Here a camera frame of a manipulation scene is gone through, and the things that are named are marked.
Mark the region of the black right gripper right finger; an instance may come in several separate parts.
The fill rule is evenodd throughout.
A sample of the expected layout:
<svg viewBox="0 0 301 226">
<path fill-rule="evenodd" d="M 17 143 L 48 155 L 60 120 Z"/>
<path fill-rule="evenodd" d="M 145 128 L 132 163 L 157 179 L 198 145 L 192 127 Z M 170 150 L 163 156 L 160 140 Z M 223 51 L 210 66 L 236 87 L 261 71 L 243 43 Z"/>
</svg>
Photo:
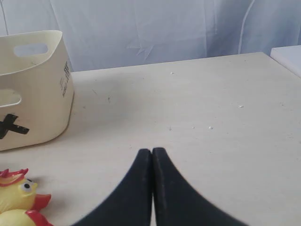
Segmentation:
<svg viewBox="0 0 301 226">
<path fill-rule="evenodd" d="M 158 226 L 245 226 L 199 194 L 162 147 L 152 150 L 154 204 Z"/>
</svg>

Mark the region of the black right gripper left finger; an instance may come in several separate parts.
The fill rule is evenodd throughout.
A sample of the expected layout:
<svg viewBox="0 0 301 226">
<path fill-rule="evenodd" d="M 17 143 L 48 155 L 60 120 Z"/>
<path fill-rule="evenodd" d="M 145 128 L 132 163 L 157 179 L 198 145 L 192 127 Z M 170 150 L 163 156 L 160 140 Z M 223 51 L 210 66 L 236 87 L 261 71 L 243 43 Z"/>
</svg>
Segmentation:
<svg viewBox="0 0 301 226">
<path fill-rule="evenodd" d="M 75 226 L 149 226 L 153 190 L 152 154 L 140 149 L 113 192 Z"/>
</svg>

